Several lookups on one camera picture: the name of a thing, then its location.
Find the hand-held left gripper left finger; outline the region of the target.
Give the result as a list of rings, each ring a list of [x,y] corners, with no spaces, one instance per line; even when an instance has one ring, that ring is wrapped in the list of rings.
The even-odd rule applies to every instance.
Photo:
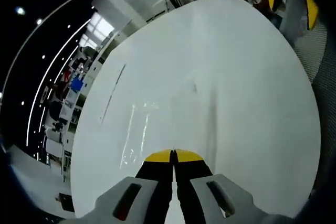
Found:
[[[173,151],[148,156],[134,177],[98,197],[79,223],[165,223],[172,200]]]

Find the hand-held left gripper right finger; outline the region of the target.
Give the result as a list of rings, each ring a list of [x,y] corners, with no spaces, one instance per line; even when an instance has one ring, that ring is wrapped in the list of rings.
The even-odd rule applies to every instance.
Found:
[[[175,149],[173,166],[185,223],[262,223],[265,219],[250,193],[224,175],[214,175],[198,154]]]

